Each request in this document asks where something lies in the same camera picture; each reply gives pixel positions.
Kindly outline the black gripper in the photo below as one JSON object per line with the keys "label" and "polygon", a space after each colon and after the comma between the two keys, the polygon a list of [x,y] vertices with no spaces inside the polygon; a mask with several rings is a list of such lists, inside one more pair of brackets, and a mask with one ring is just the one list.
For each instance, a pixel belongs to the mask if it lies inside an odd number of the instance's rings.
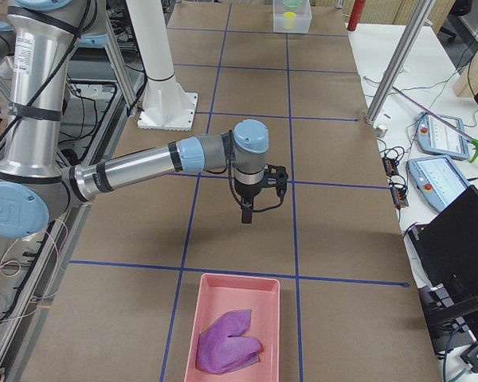
{"label": "black gripper", "polygon": [[234,189],[240,197],[241,203],[241,223],[251,224],[253,221],[254,198],[261,192],[258,185],[246,185],[243,183],[235,183]]}

